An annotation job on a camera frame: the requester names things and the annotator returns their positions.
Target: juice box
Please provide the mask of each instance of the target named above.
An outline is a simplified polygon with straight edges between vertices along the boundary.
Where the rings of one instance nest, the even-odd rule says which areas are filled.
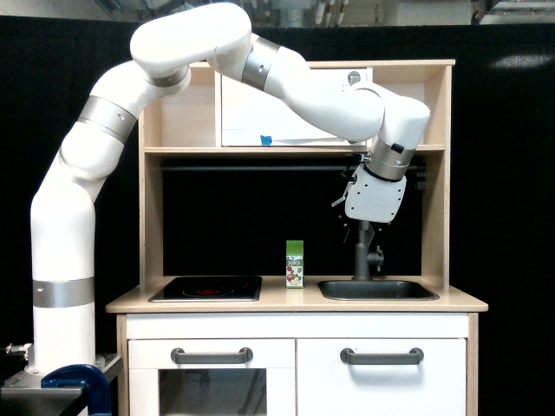
[[[285,287],[304,287],[304,242],[303,240],[287,240],[285,250]]]

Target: gray handle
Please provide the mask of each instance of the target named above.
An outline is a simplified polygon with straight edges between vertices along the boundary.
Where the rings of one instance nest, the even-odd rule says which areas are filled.
[[[355,354],[352,349],[345,348],[339,356],[351,366],[411,366],[424,360],[424,353],[419,348],[411,349],[408,354]]]
[[[252,350],[241,348],[238,353],[188,354],[181,348],[172,351],[176,364],[245,364],[252,360]]]

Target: oven door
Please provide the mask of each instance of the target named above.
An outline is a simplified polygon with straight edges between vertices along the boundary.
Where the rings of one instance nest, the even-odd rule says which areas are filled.
[[[295,414],[294,340],[129,341],[131,416]]]

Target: gray sink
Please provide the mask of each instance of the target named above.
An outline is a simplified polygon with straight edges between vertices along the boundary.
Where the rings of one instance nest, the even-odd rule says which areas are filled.
[[[323,297],[338,301],[433,301],[435,293],[424,289],[419,283],[403,280],[356,282],[353,280],[328,280],[318,284]]]

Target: silver joint ring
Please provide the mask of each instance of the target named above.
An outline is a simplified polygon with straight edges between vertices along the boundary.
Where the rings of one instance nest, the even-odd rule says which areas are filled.
[[[407,171],[415,149],[405,149],[396,143],[388,145],[380,138],[375,138],[372,140],[370,154],[371,161],[366,162],[370,173],[380,179],[396,182],[401,180]]]
[[[246,59],[245,68],[243,69],[241,82],[264,91],[266,78],[268,78],[268,73],[279,48],[280,46],[276,43],[259,37],[252,44],[251,53]]]
[[[125,145],[137,119],[113,102],[91,95],[78,121],[98,128]]]
[[[162,88],[173,87],[174,85],[177,85],[180,82],[182,82],[187,76],[188,72],[189,72],[189,66],[186,65],[183,68],[179,68],[173,74],[169,76],[162,76],[161,78],[156,78],[155,76],[151,76],[151,75],[145,75],[145,80],[147,80],[149,84],[152,84],[155,87],[162,87]]]
[[[33,306],[71,308],[95,301],[95,278],[65,281],[33,281]]]

